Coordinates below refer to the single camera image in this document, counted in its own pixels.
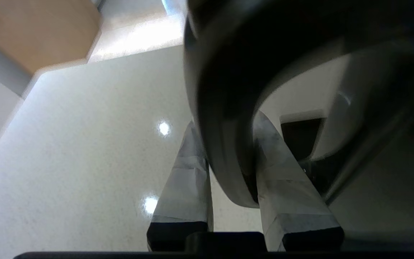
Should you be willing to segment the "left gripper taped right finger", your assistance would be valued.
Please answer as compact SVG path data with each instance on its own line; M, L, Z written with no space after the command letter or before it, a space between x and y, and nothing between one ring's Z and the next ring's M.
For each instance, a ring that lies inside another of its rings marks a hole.
M343 228L269 118L253 122L258 204L268 251L338 251Z

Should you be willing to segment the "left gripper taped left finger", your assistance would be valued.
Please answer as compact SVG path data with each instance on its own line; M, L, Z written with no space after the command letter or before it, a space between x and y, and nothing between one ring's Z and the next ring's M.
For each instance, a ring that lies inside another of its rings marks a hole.
M212 232L209 164L197 128L189 122L147 230L150 251L184 251L186 238Z

